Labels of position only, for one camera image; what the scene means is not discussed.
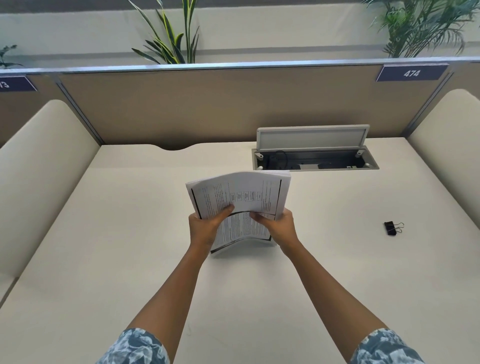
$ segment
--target forearm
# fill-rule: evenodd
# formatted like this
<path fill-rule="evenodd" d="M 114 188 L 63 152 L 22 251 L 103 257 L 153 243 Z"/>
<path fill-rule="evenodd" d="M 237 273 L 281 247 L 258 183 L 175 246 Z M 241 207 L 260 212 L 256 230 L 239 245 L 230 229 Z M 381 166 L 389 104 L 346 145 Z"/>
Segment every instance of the forearm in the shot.
<path fill-rule="evenodd" d="M 158 292 L 133 319 L 128 328 L 142 328 L 167 349 L 173 362 L 187 319 L 204 252 L 189 249 Z"/>
<path fill-rule="evenodd" d="M 386 325 L 342 287 L 300 243 L 286 249 L 318 315 L 346 362 L 360 342 Z"/>

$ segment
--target sleeve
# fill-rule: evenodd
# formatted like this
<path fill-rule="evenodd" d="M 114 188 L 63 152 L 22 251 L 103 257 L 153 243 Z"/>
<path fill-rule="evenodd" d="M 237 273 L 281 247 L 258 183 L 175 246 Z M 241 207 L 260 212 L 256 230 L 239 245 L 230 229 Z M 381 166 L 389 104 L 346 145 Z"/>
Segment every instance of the sleeve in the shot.
<path fill-rule="evenodd" d="M 170 364 L 170 359 L 155 336 L 141 328 L 130 328 L 96 364 Z"/>
<path fill-rule="evenodd" d="M 392 330 L 375 330 L 360 343 L 350 364 L 424 364 Z"/>

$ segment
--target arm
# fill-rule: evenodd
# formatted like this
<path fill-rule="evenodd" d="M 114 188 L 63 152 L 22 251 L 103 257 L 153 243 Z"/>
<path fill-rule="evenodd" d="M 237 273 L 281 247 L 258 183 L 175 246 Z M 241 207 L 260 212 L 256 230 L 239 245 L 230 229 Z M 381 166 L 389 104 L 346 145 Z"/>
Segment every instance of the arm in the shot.
<path fill-rule="evenodd" d="M 141 328 L 164 345 L 173 362 L 185 326 L 200 268 L 215 240 L 218 226 L 233 211 L 229 206 L 210 220 L 189 216 L 190 247 L 170 277 L 141 309 L 128 328 Z"/>
<path fill-rule="evenodd" d="M 267 227 L 273 239 L 291 260 L 318 315 L 346 362 L 369 334 L 387 326 L 333 278 L 298 240 L 293 215 L 285 209 L 273 221 L 251 213 Z"/>

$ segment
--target partition top rail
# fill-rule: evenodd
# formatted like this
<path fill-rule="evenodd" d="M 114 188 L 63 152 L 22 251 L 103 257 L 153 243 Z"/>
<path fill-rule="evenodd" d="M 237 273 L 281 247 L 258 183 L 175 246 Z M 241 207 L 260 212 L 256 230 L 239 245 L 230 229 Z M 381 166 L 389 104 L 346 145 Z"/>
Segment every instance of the partition top rail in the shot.
<path fill-rule="evenodd" d="M 373 64 L 419 64 L 419 63 L 467 63 L 480 62 L 480 57 L 422 57 L 422 58 L 377 58 L 321 61 L 269 61 L 269 62 L 232 62 L 232 63 L 195 63 L 162 64 L 132 66 L 96 66 L 67 68 L 15 68 L 0 70 L 1 76 L 49 73 L 109 73 L 109 72 L 151 72 L 151 71 L 192 71 L 192 70 L 227 70 L 255 68 L 296 68 L 351 66 Z"/>

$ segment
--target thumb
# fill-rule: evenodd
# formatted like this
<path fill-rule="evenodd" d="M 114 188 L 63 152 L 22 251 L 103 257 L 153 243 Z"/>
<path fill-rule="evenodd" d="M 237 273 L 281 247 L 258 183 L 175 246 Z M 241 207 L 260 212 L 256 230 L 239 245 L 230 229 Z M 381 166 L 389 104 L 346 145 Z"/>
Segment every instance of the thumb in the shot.
<path fill-rule="evenodd" d="M 258 212 L 251 212 L 250 217 L 254 219 L 259 224 L 262 224 L 267 229 L 270 227 L 272 221 L 267 219 L 265 216 L 260 215 Z"/>
<path fill-rule="evenodd" d="M 216 214 L 213 218 L 212 221 L 220 225 L 223 220 L 225 220 L 229 215 L 232 213 L 232 211 L 235 209 L 235 206 L 232 204 L 228 205 L 226 208 L 224 208 L 222 211 L 220 211 L 218 214 Z"/>

